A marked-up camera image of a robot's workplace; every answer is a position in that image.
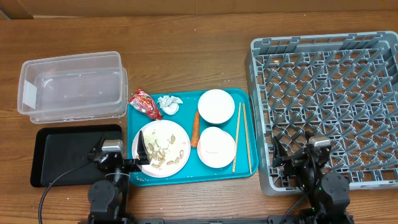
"crumpled napkin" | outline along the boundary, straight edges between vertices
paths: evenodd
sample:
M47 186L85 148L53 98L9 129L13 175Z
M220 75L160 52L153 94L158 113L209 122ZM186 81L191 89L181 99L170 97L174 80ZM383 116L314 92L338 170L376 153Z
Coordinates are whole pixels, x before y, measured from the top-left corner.
M169 95L159 97L157 102L159 103L162 111L164 111L164 113L167 113L168 115L175 115L180 108L178 104L182 104L182 100L180 98Z

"chopsticks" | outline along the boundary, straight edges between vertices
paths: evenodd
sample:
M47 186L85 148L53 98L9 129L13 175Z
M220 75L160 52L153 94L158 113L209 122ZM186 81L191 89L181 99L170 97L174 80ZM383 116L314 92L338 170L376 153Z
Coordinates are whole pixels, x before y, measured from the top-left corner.
M251 174L252 170L251 170L250 142L249 142L249 135L248 135L248 120L246 118L246 107L245 107L244 103L243 103L243 118L244 118L244 130L246 132L246 147L248 148L249 169L250 169L250 174ZM238 139L239 139L240 123L241 123L241 103L239 102L238 123L236 124L236 138L235 138L236 153L235 153L235 158L234 158L234 162L232 165L232 172L235 172L235 167L236 167L236 155L238 153Z
M248 147L249 168L251 174L251 155L250 155L250 142L248 135L248 121L246 119L246 108L244 107L244 103L243 103L243 118L244 118L244 130L246 132L246 146Z
M235 138L236 152L235 152L234 162L232 165L232 172L235 172L235 166L236 166L236 154L238 153L238 138L239 138L240 122L241 122L241 102L239 102L238 123L236 124L236 138Z

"black tray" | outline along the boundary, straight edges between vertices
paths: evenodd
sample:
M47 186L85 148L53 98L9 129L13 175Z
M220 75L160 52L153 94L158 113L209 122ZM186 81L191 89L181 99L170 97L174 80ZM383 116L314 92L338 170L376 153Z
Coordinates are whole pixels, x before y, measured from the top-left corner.
M87 153L101 139L122 139L122 129L117 124L43 128L36 135L30 184L46 187L64 172L87 162ZM90 164L73 171L54 185L93 184L105 174Z

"red snack wrapper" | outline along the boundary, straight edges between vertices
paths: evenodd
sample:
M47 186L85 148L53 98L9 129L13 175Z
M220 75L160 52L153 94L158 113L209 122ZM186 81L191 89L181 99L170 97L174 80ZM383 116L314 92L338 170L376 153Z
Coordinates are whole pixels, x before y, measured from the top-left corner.
M152 119L162 119L162 114L157 108L154 99L140 89L137 89L136 94L131 97L129 103L136 110L148 115Z

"clear plastic container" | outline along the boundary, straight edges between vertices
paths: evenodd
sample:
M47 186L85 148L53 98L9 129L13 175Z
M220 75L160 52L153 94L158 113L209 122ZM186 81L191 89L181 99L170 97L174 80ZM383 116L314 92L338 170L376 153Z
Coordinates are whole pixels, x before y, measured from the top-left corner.
M127 109L127 72L117 52L26 61L18 112L33 123L120 118Z

